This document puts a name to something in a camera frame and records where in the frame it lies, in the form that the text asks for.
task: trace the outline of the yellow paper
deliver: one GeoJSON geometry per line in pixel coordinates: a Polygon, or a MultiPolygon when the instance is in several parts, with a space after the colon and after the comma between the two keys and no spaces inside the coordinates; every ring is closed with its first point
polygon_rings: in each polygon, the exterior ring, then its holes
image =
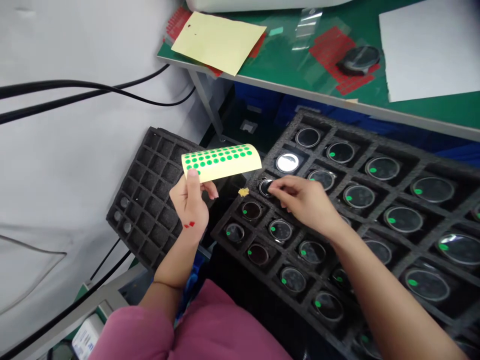
{"type": "Polygon", "coordinates": [[[200,182],[246,173],[262,167],[262,161],[253,145],[221,147],[218,149],[191,152],[181,156],[185,176],[191,168],[200,174],[200,182]]]}
{"type": "Polygon", "coordinates": [[[171,49],[235,76],[266,28],[195,11],[171,49]]]}

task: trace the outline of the person's right hand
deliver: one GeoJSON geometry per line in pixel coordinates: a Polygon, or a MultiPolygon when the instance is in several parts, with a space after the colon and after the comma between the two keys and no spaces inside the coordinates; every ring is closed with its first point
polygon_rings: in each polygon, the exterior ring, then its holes
{"type": "Polygon", "coordinates": [[[273,181],[268,192],[280,200],[300,222],[327,238],[349,227],[334,208],[322,184],[287,175],[273,181]]]}

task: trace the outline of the red grid mat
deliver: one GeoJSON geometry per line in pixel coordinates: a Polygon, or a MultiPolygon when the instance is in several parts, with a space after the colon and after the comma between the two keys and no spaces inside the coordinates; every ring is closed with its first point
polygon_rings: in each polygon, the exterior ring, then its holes
{"type": "Polygon", "coordinates": [[[341,72],[337,63],[344,58],[349,50],[355,47],[355,42],[337,26],[334,26],[318,36],[315,39],[315,45],[308,50],[338,82],[336,89],[343,96],[374,80],[375,76],[372,73],[380,68],[380,64],[372,66],[368,75],[365,76],[348,76],[341,72]]]}

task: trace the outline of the hand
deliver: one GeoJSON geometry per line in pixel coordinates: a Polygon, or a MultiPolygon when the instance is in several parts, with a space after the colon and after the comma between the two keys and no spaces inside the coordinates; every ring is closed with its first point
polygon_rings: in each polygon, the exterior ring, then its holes
{"type": "Polygon", "coordinates": [[[183,231],[198,235],[198,240],[209,223],[209,209],[202,200],[202,192],[207,191],[210,199],[219,197],[217,187],[211,181],[200,184],[197,170],[190,169],[187,178],[182,175],[177,184],[170,190],[170,198],[180,218],[183,231]]]}
{"type": "Polygon", "coordinates": [[[345,226],[349,227],[318,181],[287,175],[273,181],[268,192],[300,222],[329,239],[345,226]]]}

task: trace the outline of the foam tray compartment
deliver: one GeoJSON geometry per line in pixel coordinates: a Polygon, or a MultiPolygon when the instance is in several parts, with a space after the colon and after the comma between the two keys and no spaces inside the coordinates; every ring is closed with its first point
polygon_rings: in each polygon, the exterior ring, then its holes
{"type": "MultiPolygon", "coordinates": [[[[327,192],[329,198],[364,241],[374,240],[388,247],[391,258],[386,266],[407,289],[405,274],[411,269],[430,269],[439,274],[448,285],[449,296],[431,301],[414,293],[415,298],[453,339],[480,348],[480,265],[455,263],[443,256],[435,245],[441,236],[451,232],[480,240],[480,222],[471,214],[480,203],[480,171],[301,110],[263,160],[263,168],[248,181],[249,196],[237,197],[217,223],[212,237],[348,359],[369,359],[362,350],[365,347],[359,346],[366,323],[355,295],[338,284],[332,275],[341,267],[335,252],[321,235],[282,209],[276,198],[264,197],[259,192],[263,179],[287,175],[276,167],[276,159],[283,153],[298,155],[300,165],[293,172],[297,176],[307,178],[312,171],[320,169],[336,175],[334,185],[327,192]],[[321,133],[320,142],[312,148],[295,142],[297,132],[308,127],[321,133]],[[327,157],[328,146],[335,142],[347,142],[354,148],[351,161],[340,164],[327,157]],[[400,165],[398,176],[381,181],[368,175],[365,165],[376,157],[395,159],[400,165]],[[455,188],[453,197],[442,203],[432,203],[412,193],[410,185],[427,176],[447,179],[455,188]],[[345,202],[344,191],[352,184],[367,186],[374,192],[375,201],[371,206],[357,209],[345,202]],[[262,208],[261,217],[255,221],[243,217],[242,205],[248,201],[255,201],[262,208]],[[423,220],[421,229],[402,233],[391,228],[384,213],[392,206],[416,210],[423,220]],[[285,242],[276,241],[269,232],[269,224],[275,219],[284,220],[292,227],[292,235],[285,242]],[[228,239],[225,228],[230,223],[237,223],[245,230],[240,242],[232,243],[228,239]],[[312,264],[302,257],[300,245],[303,241],[313,241],[324,248],[322,263],[312,264]],[[266,264],[258,266],[250,260],[248,251],[253,244],[263,245],[268,250],[266,264]],[[301,291],[292,292],[282,282],[281,273],[285,267],[293,267],[301,273],[305,284],[301,291]],[[344,316],[339,321],[330,321],[318,312],[315,298],[319,292],[332,294],[341,303],[344,316]]],[[[341,281],[343,285],[348,283],[347,278],[341,281]]]]}
{"type": "MultiPolygon", "coordinates": [[[[106,220],[149,270],[155,271],[182,231],[170,189],[183,174],[181,156],[204,150],[150,127],[114,198],[106,220]]],[[[208,208],[213,204],[204,192],[208,208]]]]}

